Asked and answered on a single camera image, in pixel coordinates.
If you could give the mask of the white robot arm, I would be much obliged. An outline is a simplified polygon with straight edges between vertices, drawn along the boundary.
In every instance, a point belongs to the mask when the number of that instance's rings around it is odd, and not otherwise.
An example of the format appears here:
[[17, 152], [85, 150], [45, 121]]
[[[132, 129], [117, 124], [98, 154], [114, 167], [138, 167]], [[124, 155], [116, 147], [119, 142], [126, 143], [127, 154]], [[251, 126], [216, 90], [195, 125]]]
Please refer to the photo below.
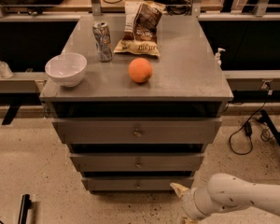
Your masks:
[[218, 173], [199, 188], [189, 189], [174, 182], [170, 186], [181, 199], [184, 213], [193, 221], [250, 206], [280, 217], [280, 185], [252, 183]]

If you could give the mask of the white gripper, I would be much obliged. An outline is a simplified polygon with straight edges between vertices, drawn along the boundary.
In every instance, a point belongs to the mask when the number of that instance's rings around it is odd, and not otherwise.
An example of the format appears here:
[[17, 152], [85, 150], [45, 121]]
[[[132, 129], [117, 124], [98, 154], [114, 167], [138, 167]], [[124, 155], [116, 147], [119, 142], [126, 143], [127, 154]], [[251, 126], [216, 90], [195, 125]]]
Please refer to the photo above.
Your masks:
[[172, 182], [170, 187], [175, 191], [175, 194], [182, 198], [182, 208], [188, 217], [182, 217], [180, 224], [198, 224], [196, 220], [205, 218], [205, 188], [189, 189], [181, 184]]

